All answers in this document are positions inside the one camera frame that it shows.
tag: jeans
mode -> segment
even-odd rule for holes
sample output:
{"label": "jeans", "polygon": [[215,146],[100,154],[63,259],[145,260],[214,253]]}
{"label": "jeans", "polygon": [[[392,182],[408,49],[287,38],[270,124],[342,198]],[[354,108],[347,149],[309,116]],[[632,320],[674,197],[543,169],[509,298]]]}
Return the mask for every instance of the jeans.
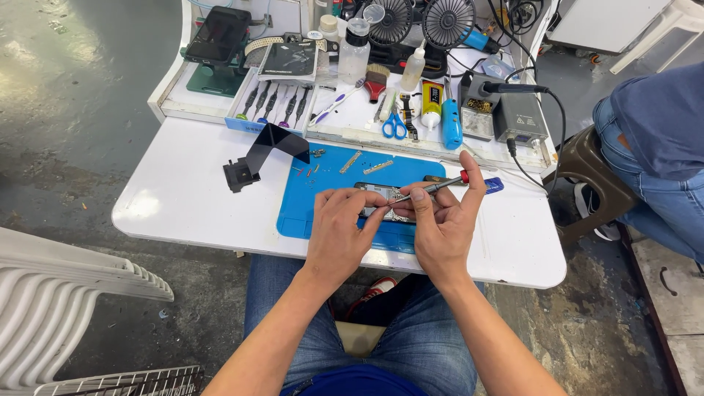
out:
{"label": "jeans", "polygon": [[[252,255],[244,312],[245,338],[274,307],[303,262]],[[477,286],[483,290],[482,283]],[[373,364],[433,396],[472,396],[477,384],[477,370],[450,307],[429,281],[415,289],[372,353],[363,359],[345,353],[330,308],[323,304],[303,334],[283,388],[353,364]]]}
{"label": "jeans", "polygon": [[622,131],[609,97],[596,105],[593,118],[604,158],[642,199],[616,220],[673,252],[704,263],[704,171],[684,182],[651,176],[617,140]]}

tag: red sneaker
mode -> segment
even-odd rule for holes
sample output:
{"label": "red sneaker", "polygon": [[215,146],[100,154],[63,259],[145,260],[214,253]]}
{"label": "red sneaker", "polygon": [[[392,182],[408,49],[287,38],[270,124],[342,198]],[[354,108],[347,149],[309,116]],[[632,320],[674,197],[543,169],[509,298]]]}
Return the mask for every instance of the red sneaker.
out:
{"label": "red sneaker", "polygon": [[376,282],[374,282],[374,285],[371,285],[367,289],[367,292],[362,296],[362,298],[358,299],[357,301],[355,301],[354,304],[352,304],[350,309],[347,311],[347,315],[345,315],[345,321],[349,321],[349,317],[352,314],[352,311],[354,311],[354,309],[359,304],[369,301],[369,299],[374,296],[388,292],[394,286],[396,286],[396,279],[393,279],[389,276],[383,277],[383,278],[377,280]]}

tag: forearm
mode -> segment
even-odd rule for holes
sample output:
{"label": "forearm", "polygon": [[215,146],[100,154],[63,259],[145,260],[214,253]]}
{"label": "forearm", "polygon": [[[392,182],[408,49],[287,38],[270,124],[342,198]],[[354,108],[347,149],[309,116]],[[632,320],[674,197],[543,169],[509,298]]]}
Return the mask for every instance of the forearm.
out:
{"label": "forearm", "polygon": [[487,393],[565,395],[469,276],[439,289],[455,316]]}
{"label": "forearm", "polygon": [[329,295],[299,271],[279,301],[218,371],[203,396],[278,395],[296,348]]}

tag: hand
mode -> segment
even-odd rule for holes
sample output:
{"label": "hand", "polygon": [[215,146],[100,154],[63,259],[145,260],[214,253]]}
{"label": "hand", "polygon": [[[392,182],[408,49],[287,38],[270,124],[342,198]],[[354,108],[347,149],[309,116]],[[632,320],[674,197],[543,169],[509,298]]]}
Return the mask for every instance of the hand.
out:
{"label": "hand", "polygon": [[[379,224],[391,210],[386,203],[378,192],[357,188],[326,190],[315,195],[313,231],[303,269],[320,281],[319,286],[329,286],[330,294],[352,275],[372,247]],[[363,229],[357,228],[362,209],[375,206],[383,207],[367,218]]]}
{"label": "hand", "polygon": [[447,187],[438,190],[433,202],[423,189],[433,183],[417,182],[401,188],[401,194],[410,194],[409,201],[391,205],[399,216],[416,220],[415,255],[438,288],[468,277],[467,255],[486,193],[482,172],[472,156],[462,151],[460,163],[470,179],[461,202]]}

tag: brush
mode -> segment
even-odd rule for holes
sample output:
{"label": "brush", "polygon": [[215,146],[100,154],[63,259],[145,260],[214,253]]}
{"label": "brush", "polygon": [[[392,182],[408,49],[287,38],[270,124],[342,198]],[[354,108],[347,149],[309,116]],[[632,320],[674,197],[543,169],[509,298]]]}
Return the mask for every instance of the brush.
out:
{"label": "brush", "polygon": [[391,75],[391,70],[384,66],[372,63],[367,66],[367,76],[364,81],[364,88],[369,92],[369,103],[375,104],[379,101],[379,94],[386,89],[386,79]]}
{"label": "brush", "polygon": [[352,89],[350,92],[347,92],[346,94],[342,94],[337,97],[328,107],[323,109],[320,114],[318,114],[314,119],[310,120],[308,126],[312,127],[313,125],[319,123],[325,116],[330,114],[332,112],[332,109],[336,108],[340,103],[345,101],[345,99],[349,98],[352,96],[353,93],[357,92],[358,90],[362,89],[362,85],[364,84],[364,79],[360,78],[357,80],[357,82],[354,85],[354,89]]}

